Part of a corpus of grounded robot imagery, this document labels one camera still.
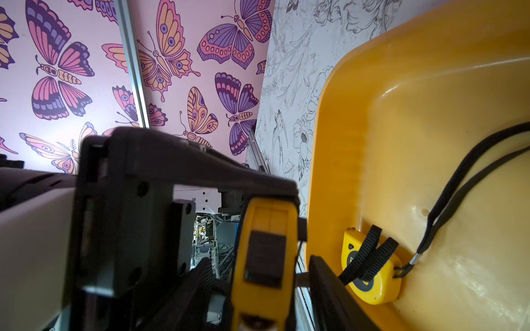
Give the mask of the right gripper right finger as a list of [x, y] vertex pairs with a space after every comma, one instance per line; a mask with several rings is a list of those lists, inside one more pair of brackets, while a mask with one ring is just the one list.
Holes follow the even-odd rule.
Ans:
[[321, 257], [310, 258], [309, 285], [316, 330], [379, 330]]

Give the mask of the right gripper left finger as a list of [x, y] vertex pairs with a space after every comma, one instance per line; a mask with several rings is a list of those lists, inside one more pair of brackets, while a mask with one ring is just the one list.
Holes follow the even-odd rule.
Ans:
[[175, 289], [137, 327], [138, 330], [219, 330], [207, 321], [213, 295], [227, 297], [229, 283], [217, 279], [212, 263], [204, 258], [185, 274]]

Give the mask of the small yellow tape measure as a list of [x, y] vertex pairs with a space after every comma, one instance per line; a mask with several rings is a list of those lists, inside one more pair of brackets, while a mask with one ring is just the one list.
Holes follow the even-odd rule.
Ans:
[[339, 280], [365, 303], [376, 306], [397, 299], [402, 280], [395, 277], [402, 266], [396, 255], [398, 242], [387, 238], [380, 243], [382, 229], [371, 226], [367, 234], [358, 230], [344, 233]]

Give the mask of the black round tape measure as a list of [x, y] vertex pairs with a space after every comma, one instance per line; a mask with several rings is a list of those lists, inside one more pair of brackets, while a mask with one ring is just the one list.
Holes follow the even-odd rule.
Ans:
[[295, 330], [298, 209], [252, 198], [240, 225], [230, 293], [230, 330]]

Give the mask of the yellow storage tray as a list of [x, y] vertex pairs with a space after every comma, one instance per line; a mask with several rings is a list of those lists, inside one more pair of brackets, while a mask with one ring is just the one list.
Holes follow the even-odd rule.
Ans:
[[[408, 261], [481, 140], [529, 120], [529, 2], [447, 1], [345, 55], [317, 109], [308, 255], [342, 271], [346, 230]], [[478, 183], [402, 281], [358, 300], [381, 330], [529, 329], [529, 153]]]

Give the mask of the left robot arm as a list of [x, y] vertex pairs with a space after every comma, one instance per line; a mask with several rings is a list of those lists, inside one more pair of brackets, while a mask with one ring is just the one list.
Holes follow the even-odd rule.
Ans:
[[[240, 193], [228, 282], [190, 264], [194, 201]], [[295, 182], [162, 132], [84, 139], [77, 175], [1, 161], [2, 330], [295, 330]]]

